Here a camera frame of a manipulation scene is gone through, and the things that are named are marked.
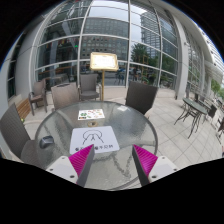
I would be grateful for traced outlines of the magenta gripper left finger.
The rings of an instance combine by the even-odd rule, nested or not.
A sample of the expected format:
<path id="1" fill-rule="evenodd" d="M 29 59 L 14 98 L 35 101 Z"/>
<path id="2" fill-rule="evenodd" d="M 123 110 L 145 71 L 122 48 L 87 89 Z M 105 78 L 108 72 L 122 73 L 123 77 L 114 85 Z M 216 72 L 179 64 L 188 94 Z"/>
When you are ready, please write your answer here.
<path id="1" fill-rule="evenodd" d="M 47 171 L 84 187 L 94 155 L 94 145 L 87 146 L 69 157 L 59 157 Z"/>

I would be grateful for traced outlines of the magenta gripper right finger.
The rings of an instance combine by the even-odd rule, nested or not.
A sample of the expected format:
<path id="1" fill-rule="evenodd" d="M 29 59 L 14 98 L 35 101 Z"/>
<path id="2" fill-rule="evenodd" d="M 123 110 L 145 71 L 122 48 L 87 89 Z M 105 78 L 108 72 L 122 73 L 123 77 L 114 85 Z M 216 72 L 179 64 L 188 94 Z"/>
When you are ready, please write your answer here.
<path id="1" fill-rule="evenodd" d="M 178 171 L 178 167 L 166 156 L 158 157 L 137 145 L 132 148 L 132 156 L 142 186 Z"/>

